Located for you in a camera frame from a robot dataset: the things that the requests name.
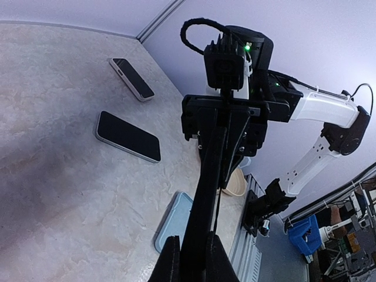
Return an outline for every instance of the wall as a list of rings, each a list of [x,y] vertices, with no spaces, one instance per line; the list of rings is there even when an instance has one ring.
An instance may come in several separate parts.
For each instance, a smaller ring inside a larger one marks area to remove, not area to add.
[[[169,0],[3,0],[0,20],[72,25],[136,36]]]
[[[376,2],[249,0],[242,1],[241,6],[239,2],[187,1],[145,42],[146,49],[181,93],[203,93],[205,89],[203,58],[185,47],[179,36],[183,22],[196,17],[245,26],[267,35],[274,41],[271,69],[326,90],[353,92],[363,82],[376,90]],[[209,27],[194,26],[188,38],[203,49],[217,34]],[[369,109],[368,90],[362,89],[355,101]],[[334,190],[372,164],[376,160],[375,125],[372,118],[361,147],[330,164],[282,215]],[[265,187],[304,156],[321,128],[322,124],[306,120],[270,122],[267,141],[253,162],[260,184]]]

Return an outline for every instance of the phone screen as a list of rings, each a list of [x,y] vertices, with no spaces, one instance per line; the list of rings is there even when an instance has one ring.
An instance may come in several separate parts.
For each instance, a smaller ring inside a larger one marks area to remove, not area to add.
[[[160,161],[159,140],[156,136],[108,112],[100,113],[97,136],[134,155]]]
[[[154,96],[154,92],[136,72],[132,65],[126,59],[112,59],[119,69],[128,78],[129,82],[136,88],[139,94],[144,98]]]

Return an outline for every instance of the white smartphone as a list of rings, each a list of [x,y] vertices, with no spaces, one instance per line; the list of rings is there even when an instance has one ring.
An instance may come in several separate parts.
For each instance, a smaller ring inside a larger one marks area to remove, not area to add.
[[[154,92],[126,59],[112,58],[110,59],[110,65],[139,101],[145,102],[153,99]]]
[[[107,144],[152,163],[160,162],[156,136],[125,122],[108,112],[101,112],[95,136]]]

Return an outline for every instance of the light blue case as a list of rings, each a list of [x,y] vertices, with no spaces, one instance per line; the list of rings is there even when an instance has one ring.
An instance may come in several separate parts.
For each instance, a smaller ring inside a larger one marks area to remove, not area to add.
[[[181,192],[176,196],[170,213],[155,240],[154,246],[158,253],[162,251],[166,239],[170,236],[179,235],[180,247],[182,247],[192,204],[193,200],[187,193]]]

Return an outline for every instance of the table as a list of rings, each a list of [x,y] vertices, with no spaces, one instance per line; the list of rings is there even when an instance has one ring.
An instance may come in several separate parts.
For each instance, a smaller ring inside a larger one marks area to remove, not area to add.
[[[108,63],[127,58],[156,97],[140,103]],[[160,221],[191,197],[197,143],[184,140],[182,96],[135,39],[0,24],[0,281],[146,281]],[[98,141],[101,110],[155,134],[152,164]],[[229,253],[243,199],[221,201]]]

